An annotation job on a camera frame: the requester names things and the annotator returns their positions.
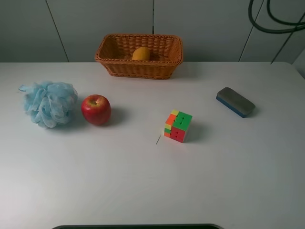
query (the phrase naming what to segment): blue bath pouf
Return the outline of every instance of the blue bath pouf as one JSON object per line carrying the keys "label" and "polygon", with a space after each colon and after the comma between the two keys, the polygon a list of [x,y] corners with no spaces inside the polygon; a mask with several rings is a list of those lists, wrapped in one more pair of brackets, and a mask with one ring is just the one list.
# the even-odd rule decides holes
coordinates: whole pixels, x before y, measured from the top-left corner
{"label": "blue bath pouf", "polygon": [[62,82],[34,83],[32,87],[22,85],[24,110],[33,123],[53,128],[70,121],[71,111],[77,102],[77,92],[72,84]]}

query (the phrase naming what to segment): gray eraser felt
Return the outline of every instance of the gray eraser felt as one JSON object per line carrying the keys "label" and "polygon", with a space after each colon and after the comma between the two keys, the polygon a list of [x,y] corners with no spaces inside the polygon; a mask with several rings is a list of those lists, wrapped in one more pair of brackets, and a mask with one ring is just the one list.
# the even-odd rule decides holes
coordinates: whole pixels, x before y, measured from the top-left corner
{"label": "gray eraser felt", "polygon": [[220,90],[216,99],[243,118],[255,108],[253,103],[229,87]]}

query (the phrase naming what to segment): rubik's cube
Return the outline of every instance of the rubik's cube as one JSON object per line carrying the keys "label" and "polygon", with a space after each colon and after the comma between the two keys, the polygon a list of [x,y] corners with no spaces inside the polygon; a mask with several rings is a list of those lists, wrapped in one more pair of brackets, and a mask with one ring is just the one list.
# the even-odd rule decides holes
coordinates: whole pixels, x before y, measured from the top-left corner
{"label": "rubik's cube", "polygon": [[165,122],[164,136],[183,142],[191,119],[191,115],[173,110]]}

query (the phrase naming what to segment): apple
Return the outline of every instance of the apple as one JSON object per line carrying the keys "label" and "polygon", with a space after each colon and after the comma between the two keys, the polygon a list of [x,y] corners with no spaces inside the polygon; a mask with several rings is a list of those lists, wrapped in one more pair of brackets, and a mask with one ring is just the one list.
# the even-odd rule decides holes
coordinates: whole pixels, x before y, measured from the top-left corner
{"label": "apple", "polygon": [[83,100],[81,112],[89,123],[102,125],[109,120],[111,107],[108,99],[104,96],[93,94]]}

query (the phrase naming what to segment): yellow sticker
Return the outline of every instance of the yellow sticker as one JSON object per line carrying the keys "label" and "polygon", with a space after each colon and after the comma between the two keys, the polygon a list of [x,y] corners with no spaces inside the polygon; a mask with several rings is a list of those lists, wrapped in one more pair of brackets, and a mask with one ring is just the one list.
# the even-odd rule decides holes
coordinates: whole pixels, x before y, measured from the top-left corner
{"label": "yellow sticker", "polygon": [[173,114],[173,115],[175,115],[175,116],[177,116],[178,113],[179,113],[179,111],[177,111],[177,110],[172,110],[172,112],[171,112],[171,114]]}
{"label": "yellow sticker", "polygon": [[169,130],[171,130],[172,129],[172,126],[171,125],[168,125],[168,124],[165,124],[165,126],[164,126],[166,129],[169,129]]}

